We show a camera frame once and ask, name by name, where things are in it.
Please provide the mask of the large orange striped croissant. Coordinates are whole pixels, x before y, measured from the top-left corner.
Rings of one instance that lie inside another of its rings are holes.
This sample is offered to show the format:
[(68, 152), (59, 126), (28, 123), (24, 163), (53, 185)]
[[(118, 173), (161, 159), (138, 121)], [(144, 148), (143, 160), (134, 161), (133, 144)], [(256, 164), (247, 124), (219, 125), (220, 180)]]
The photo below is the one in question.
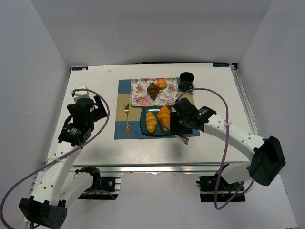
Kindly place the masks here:
[(163, 105), (157, 114), (157, 119), (165, 132), (168, 131), (166, 127), (170, 126), (170, 112), (168, 107)]

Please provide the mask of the silver metal tongs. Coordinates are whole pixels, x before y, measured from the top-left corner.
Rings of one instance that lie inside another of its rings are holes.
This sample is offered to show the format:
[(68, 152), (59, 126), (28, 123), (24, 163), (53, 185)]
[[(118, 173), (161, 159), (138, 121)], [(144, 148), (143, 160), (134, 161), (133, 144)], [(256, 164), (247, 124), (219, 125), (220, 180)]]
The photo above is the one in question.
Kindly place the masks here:
[[(161, 121), (160, 124), (161, 124), (161, 127), (165, 128), (168, 132), (171, 131), (170, 126), (167, 125), (165, 122)], [(171, 133), (171, 135), (174, 135), (176, 138), (181, 140), (185, 145), (188, 145), (189, 138), (186, 135), (184, 135), (184, 134), (173, 134), (173, 133)]]

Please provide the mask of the orange striped bread loaf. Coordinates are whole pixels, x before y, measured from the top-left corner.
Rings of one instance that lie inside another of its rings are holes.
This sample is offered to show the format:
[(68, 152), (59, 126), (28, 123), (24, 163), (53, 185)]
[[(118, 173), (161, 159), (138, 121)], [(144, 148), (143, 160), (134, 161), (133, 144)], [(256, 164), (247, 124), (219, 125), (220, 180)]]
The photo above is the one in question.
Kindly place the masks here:
[(154, 133), (157, 126), (157, 118), (152, 111), (146, 113), (146, 129), (149, 133)]

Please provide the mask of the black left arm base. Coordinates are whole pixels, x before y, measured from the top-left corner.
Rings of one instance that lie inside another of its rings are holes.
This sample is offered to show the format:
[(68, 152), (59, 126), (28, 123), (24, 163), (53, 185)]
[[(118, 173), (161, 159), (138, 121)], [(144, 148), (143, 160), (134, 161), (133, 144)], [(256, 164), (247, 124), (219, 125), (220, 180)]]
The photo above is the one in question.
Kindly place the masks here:
[(115, 200), (118, 197), (120, 185), (120, 177), (101, 177), (101, 184), (95, 191), (87, 189), (78, 199)]

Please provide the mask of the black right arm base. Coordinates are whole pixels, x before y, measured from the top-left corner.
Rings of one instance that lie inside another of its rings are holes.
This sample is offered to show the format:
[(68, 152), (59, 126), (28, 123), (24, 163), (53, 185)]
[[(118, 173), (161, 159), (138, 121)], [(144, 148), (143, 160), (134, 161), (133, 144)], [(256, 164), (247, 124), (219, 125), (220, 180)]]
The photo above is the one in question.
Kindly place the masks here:
[[(200, 176), (196, 180), (196, 184), (200, 190), (200, 200), (202, 203), (214, 202), (214, 190), (216, 185), (217, 176)], [(239, 187), (239, 183), (227, 184), (222, 179), (217, 191), (217, 202), (225, 203)], [(241, 194), (244, 191), (244, 187), (240, 189), (232, 202), (245, 202), (245, 195)]]

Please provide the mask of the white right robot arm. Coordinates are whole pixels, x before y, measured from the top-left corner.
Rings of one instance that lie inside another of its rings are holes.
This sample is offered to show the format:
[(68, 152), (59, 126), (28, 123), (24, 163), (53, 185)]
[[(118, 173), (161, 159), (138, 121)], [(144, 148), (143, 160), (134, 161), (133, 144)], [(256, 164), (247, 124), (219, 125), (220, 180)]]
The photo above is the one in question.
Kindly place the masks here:
[(213, 109), (206, 106), (197, 109), (186, 98), (177, 101), (173, 107), (175, 111), (171, 113), (170, 132), (179, 136), (185, 144), (188, 143), (185, 134), (200, 130), (228, 142), (246, 156), (248, 160), (245, 162), (224, 166), (221, 172), (223, 182), (255, 181), (268, 186), (285, 166), (283, 150), (276, 137), (263, 138), (233, 124), (226, 124)]

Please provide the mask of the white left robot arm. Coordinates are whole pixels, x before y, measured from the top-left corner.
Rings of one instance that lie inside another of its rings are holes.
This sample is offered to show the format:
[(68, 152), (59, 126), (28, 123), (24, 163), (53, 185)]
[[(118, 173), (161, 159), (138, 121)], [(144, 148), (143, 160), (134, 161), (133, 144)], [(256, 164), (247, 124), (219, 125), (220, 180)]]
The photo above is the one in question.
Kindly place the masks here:
[(67, 105), (70, 113), (58, 137), (51, 166), (29, 198), (22, 198), (19, 208), (25, 218), (35, 224), (59, 229), (69, 206), (86, 190), (97, 190), (101, 185), (99, 169), (85, 166), (77, 170), (76, 178), (66, 187), (65, 180), (83, 144), (91, 138), (94, 124), (107, 118), (106, 107), (99, 96), (78, 97)]

